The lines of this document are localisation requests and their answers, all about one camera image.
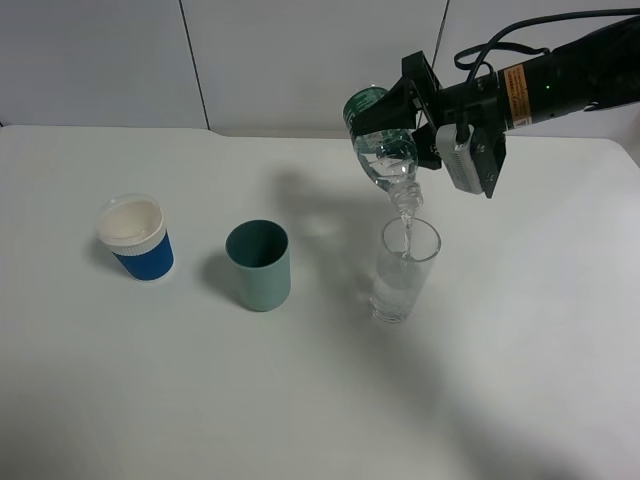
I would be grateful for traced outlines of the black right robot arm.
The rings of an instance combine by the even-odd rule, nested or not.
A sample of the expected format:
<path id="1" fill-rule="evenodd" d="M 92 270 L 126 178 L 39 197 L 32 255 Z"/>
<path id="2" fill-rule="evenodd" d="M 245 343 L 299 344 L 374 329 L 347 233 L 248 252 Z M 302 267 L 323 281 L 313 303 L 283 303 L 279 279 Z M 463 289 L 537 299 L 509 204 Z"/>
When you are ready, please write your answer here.
<path id="1" fill-rule="evenodd" d="M 545 23 L 613 17 L 615 23 L 553 50 L 507 42 L 513 31 Z M 639 100 L 639 11 L 572 12 L 511 24 L 488 42 L 458 52 L 465 82 L 443 87 L 423 52 L 402 60 L 391 89 L 367 87 L 343 107 L 364 170 L 387 189 L 416 168 L 445 168 L 454 186 L 491 197 L 509 130 L 578 111 Z"/>

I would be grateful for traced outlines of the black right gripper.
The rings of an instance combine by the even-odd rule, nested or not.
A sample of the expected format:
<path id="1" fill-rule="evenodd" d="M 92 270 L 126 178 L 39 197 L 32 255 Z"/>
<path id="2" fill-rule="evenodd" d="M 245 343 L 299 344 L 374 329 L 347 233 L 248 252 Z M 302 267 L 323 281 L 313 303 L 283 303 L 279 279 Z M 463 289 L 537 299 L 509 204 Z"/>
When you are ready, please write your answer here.
<path id="1" fill-rule="evenodd" d="M 416 52 L 402 59 L 402 77 L 390 90 L 370 85 L 347 100 L 345 125 L 351 137 L 414 130 L 418 166 L 438 170 L 442 160 L 436 147 L 437 130 L 455 124 L 458 143 L 471 137 L 482 194 L 491 198 L 506 158 L 504 94 L 496 73 L 475 79 L 471 88 L 463 83 L 444 88 L 425 55 Z M 418 129 L 417 112 L 426 119 Z"/>

